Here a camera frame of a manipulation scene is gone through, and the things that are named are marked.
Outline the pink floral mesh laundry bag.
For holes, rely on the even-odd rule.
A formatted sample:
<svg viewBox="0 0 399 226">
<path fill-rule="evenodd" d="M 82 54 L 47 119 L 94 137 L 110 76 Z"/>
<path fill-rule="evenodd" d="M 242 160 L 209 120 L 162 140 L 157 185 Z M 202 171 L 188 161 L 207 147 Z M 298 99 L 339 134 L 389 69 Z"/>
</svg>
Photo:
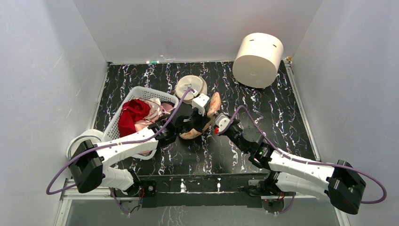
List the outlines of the pink floral mesh laundry bag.
<svg viewBox="0 0 399 226">
<path fill-rule="evenodd" d="M 180 138 L 186 140 L 194 139 L 200 136 L 203 132 L 205 132 L 209 128 L 209 126 L 215 121 L 216 112 L 220 110 L 221 104 L 221 96 L 219 92 L 215 92 L 211 97 L 210 107 L 206 117 L 204 118 L 204 122 L 201 123 L 199 129 L 193 128 L 190 131 L 181 134 Z"/>
</svg>

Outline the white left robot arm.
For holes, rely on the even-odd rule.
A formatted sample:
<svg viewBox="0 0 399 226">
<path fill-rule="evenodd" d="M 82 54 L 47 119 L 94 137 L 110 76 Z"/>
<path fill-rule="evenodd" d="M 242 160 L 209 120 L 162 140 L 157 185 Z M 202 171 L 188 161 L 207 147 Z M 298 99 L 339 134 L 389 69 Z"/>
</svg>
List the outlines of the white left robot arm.
<svg viewBox="0 0 399 226">
<path fill-rule="evenodd" d="M 100 142 L 90 136 L 76 138 L 71 145 L 68 169 L 79 193 L 103 186 L 119 189 L 129 196 L 137 195 L 141 188 L 137 174 L 112 165 L 144 152 L 149 152 L 151 158 L 158 148 L 175 142 L 178 136 L 205 128 L 213 115 L 196 107 L 181 106 L 142 130 L 118 139 Z"/>
</svg>

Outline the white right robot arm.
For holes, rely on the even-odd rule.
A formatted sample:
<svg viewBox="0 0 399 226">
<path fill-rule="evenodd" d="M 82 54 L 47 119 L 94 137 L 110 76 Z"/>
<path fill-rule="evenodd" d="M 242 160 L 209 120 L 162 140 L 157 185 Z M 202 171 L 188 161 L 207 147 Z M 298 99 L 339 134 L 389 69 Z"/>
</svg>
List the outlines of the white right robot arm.
<svg viewBox="0 0 399 226">
<path fill-rule="evenodd" d="M 272 145 L 253 126 L 241 128 L 239 121 L 221 114 L 215 120 L 215 132 L 227 136 L 249 161 L 270 174 L 258 186 L 271 195 L 293 192 L 330 201 L 337 209 L 352 215 L 359 211 L 366 183 L 346 161 L 322 164 L 291 155 Z"/>
</svg>

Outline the round white mesh laundry bag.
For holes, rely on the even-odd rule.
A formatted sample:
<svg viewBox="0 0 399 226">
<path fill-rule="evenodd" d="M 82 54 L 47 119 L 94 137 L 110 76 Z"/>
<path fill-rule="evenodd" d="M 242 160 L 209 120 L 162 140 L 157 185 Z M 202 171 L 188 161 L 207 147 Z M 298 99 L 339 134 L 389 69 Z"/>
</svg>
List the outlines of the round white mesh laundry bag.
<svg viewBox="0 0 399 226">
<path fill-rule="evenodd" d="M 178 80 L 175 86 L 175 95 L 181 99 L 188 88 L 192 88 L 199 93 L 208 95 L 207 83 L 202 77 L 196 75 L 186 75 L 182 77 Z"/>
</svg>

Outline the white plastic laundry basket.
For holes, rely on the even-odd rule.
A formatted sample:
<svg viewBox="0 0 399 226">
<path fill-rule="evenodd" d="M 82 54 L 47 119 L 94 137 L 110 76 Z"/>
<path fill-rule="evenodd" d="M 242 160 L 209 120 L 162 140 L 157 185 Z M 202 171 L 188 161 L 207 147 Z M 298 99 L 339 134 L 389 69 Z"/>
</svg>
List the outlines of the white plastic laundry basket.
<svg viewBox="0 0 399 226">
<path fill-rule="evenodd" d="M 179 99 L 171 94 L 133 87 L 106 127 L 102 140 L 112 141 L 141 132 L 161 116 L 170 114 L 178 102 Z"/>
</svg>

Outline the round white mesh bag left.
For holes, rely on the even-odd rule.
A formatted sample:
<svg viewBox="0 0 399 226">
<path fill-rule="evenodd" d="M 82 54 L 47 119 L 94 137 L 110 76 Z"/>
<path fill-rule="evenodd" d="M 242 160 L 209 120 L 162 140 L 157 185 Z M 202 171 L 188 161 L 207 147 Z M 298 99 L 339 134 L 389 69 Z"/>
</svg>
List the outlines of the round white mesh bag left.
<svg viewBox="0 0 399 226">
<path fill-rule="evenodd" d="M 101 142 L 103 138 L 103 132 L 97 129 L 89 129 L 75 137 L 70 143 L 66 151 L 66 157 L 68 160 L 72 158 L 74 153 L 77 151 L 79 145 L 87 140 L 90 140 L 93 144 Z"/>
</svg>

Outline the pink and white bras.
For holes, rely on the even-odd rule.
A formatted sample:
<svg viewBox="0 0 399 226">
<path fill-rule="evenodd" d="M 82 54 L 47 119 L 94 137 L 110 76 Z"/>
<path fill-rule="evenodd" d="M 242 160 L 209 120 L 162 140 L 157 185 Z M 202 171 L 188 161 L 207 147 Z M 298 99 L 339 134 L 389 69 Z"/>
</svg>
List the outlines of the pink and white bras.
<svg viewBox="0 0 399 226">
<path fill-rule="evenodd" d="M 159 98 L 146 99 L 139 97 L 136 98 L 136 100 L 140 100 L 146 103 L 150 108 L 149 112 L 143 119 L 135 122 L 136 132 L 139 132 L 142 129 L 148 127 L 150 124 L 154 123 L 159 117 L 171 114 L 171 111 L 174 107 L 171 102 L 161 102 Z"/>
</svg>

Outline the red garment in basket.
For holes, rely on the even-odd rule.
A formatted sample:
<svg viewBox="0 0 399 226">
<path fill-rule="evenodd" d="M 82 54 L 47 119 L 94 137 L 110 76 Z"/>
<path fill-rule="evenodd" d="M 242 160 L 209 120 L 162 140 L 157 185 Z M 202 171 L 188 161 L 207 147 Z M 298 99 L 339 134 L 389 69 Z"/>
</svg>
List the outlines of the red garment in basket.
<svg viewBox="0 0 399 226">
<path fill-rule="evenodd" d="M 120 137 L 136 133 L 135 122 L 143 119 L 149 109 L 146 103 L 136 99 L 124 103 L 118 121 Z"/>
</svg>

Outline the large cream cylinder drum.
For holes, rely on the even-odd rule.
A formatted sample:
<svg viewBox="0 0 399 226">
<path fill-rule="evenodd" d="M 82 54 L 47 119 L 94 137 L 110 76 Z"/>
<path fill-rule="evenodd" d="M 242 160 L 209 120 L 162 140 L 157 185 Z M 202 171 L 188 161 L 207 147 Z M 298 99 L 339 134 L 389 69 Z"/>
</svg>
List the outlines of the large cream cylinder drum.
<svg viewBox="0 0 399 226">
<path fill-rule="evenodd" d="M 247 35 L 233 63 L 235 80 L 257 89 L 272 85 L 277 78 L 283 50 L 282 42 L 275 36 L 260 32 Z"/>
</svg>

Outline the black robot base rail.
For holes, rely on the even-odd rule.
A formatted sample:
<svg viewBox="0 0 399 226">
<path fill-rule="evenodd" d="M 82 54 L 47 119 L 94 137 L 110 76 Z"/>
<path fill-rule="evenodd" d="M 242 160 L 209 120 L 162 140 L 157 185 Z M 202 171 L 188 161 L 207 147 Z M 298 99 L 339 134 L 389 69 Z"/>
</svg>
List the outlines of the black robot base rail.
<svg viewBox="0 0 399 226">
<path fill-rule="evenodd" d="M 316 198 L 330 203 L 325 188 L 318 188 L 306 181 L 299 187 L 278 189 L 274 182 L 288 180 L 293 176 L 285 173 L 243 173 L 203 175 L 145 175 L 139 176 L 140 185 L 132 192 L 100 186 L 81 194 L 77 188 L 63 191 L 62 199 L 112 200 L 122 206 L 126 213 L 141 208 L 166 206 L 246 206 L 265 208 L 268 212 L 282 212 L 292 196 Z"/>
</svg>

